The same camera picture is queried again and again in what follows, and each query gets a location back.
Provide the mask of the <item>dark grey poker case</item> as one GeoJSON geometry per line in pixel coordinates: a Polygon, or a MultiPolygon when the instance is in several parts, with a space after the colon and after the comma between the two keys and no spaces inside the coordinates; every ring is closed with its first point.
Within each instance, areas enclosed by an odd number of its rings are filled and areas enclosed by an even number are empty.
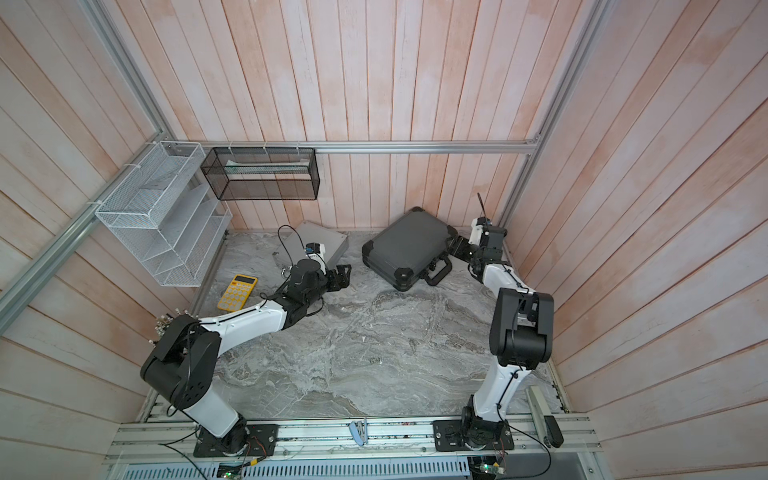
{"type": "Polygon", "coordinates": [[[362,259],[400,292],[420,279],[437,286],[452,271],[449,247],[457,238],[454,227],[413,207],[363,245],[362,259]]]}

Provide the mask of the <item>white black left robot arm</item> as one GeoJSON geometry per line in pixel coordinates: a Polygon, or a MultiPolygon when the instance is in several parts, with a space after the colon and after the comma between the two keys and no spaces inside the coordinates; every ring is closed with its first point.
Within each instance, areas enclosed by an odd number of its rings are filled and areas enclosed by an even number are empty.
{"type": "Polygon", "coordinates": [[[350,284],[351,266],[328,268],[305,258],[262,303],[218,317],[174,317],[140,370],[141,378],[201,427],[227,456],[248,444],[245,418],[212,387],[216,363],[227,351],[267,334],[286,330],[314,313],[310,307],[329,292],[350,284]]]}

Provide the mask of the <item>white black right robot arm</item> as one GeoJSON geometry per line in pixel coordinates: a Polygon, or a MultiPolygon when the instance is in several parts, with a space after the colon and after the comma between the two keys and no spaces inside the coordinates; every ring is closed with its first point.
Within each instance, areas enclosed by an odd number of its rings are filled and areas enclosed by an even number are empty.
{"type": "Polygon", "coordinates": [[[537,292],[503,259],[507,230],[486,217],[472,222],[470,236],[458,237],[450,253],[468,264],[473,278],[496,297],[489,348],[496,358],[479,390],[462,411],[461,435],[470,449],[502,440],[505,413],[516,390],[553,348],[554,299],[537,292]]]}

